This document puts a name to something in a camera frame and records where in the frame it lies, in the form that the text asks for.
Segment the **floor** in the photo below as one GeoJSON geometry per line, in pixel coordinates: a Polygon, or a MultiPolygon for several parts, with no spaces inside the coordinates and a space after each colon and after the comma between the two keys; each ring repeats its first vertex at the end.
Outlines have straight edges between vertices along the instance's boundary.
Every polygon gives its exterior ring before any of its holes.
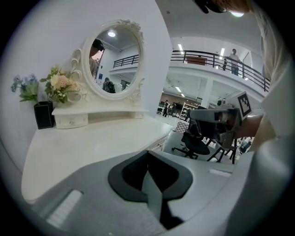
{"type": "MultiPolygon", "coordinates": [[[[171,117],[171,116],[163,117],[160,114],[156,115],[156,119],[160,120],[160,121],[162,121],[162,122],[164,122],[166,124],[169,124],[169,125],[173,126],[173,128],[176,128],[177,123],[180,121],[176,117],[171,117]]],[[[165,142],[165,147],[164,147],[163,151],[165,153],[171,153],[173,155],[184,157],[184,155],[185,155],[184,153],[179,152],[178,150],[172,151],[172,148],[183,148],[183,146],[180,145],[180,143],[184,144],[184,143],[181,142],[182,136],[183,135],[181,133],[179,133],[179,132],[171,131],[171,133],[169,134],[169,136],[167,138],[167,141],[165,142]]],[[[210,149],[210,154],[209,155],[199,155],[198,160],[207,161],[211,157],[211,155],[213,153],[215,153],[215,150],[214,150],[215,149],[215,144],[214,143],[210,143],[208,147],[210,149]]],[[[216,158],[212,158],[210,161],[211,162],[216,162],[219,159],[221,153],[222,152],[219,152],[216,155],[216,158]]],[[[232,160],[230,160],[231,153],[232,152],[230,151],[226,156],[223,155],[223,157],[221,159],[222,164],[232,165],[232,160]]],[[[236,162],[239,160],[239,158],[240,158],[240,156],[237,154],[236,155],[236,162]]]]}

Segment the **white vanity table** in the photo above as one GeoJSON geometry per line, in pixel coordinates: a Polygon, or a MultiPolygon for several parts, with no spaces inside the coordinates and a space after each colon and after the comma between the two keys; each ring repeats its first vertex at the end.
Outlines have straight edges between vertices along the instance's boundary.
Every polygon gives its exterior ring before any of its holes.
{"type": "Polygon", "coordinates": [[[140,59],[133,82],[115,94],[95,83],[89,51],[97,33],[75,50],[71,71],[81,91],[71,104],[55,108],[56,126],[37,130],[33,137],[22,178],[28,203],[83,166],[135,151],[162,150],[172,126],[146,116],[147,110],[140,106],[145,47],[139,25],[116,21],[103,25],[99,33],[120,27],[132,32],[138,42],[140,59]]]}

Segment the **person's arm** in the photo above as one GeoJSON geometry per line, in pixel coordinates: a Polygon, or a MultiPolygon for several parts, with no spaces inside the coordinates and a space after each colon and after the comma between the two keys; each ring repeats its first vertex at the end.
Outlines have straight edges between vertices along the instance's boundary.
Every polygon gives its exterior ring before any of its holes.
{"type": "Polygon", "coordinates": [[[262,117],[263,117],[262,115],[247,117],[243,121],[239,130],[236,132],[234,138],[237,139],[242,137],[255,137],[262,117]]]}

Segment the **black metal railing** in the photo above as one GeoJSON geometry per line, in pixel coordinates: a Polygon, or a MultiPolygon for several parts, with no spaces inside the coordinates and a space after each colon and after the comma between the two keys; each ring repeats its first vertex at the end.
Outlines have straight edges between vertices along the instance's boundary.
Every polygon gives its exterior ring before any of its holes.
{"type": "Polygon", "coordinates": [[[226,56],[202,51],[175,50],[172,52],[171,61],[212,66],[219,70],[230,71],[232,74],[240,76],[241,79],[252,81],[264,91],[269,91],[270,80],[268,78],[263,77],[261,73],[250,66],[226,56]]]}
{"type": "Polygon", "coordinates": [[[134,56],[122,58],[120,60],[116,60],[116,61],[114,61],[113,68],[118,67],[118,66],[132,65],[132,64],[138,63],[138,59],[139,59],[139,56],[134,55],[134,56]]]}

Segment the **ceiling light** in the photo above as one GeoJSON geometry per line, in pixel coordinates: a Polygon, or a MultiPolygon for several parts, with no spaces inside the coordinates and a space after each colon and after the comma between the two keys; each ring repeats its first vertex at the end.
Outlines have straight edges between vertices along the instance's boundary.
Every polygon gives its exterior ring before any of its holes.
{"type": "Polygon", "coordinates": [[[181,93],[181,90],[180,90],[179,87],[175,86],[175,88],[177,89],[177,91],[178,91],[179,93],[181,93]]]}
{"type": "Polygon", "coordinates": [[[179,47],[179,50],[181,51],[180,53],[181,53],[181,54],[184,54],[184,52],[183,52],[183,47],[181,46],[181,44],[179,44],[178,47],[179,47]]]}
{"type": "Polygon", "coordinates": [[[114,32],[108,32],[107,33],[110,37],[115,37],[116,36],[116,34],[114,33],[114,32]]]}
{"type": "Polygon", "coordinates": [[[231,14],[233,14],[235,17],[241,17],[242,15],[244,15],[244,13],[239,12],[231,12],[231,14]]]}
{"type": "Polygon", "coordinates": [[[223,54],[224,54],[224,50],[225,50],[224,48],[221,49],[220,56],[223,56],[223,54]]]}

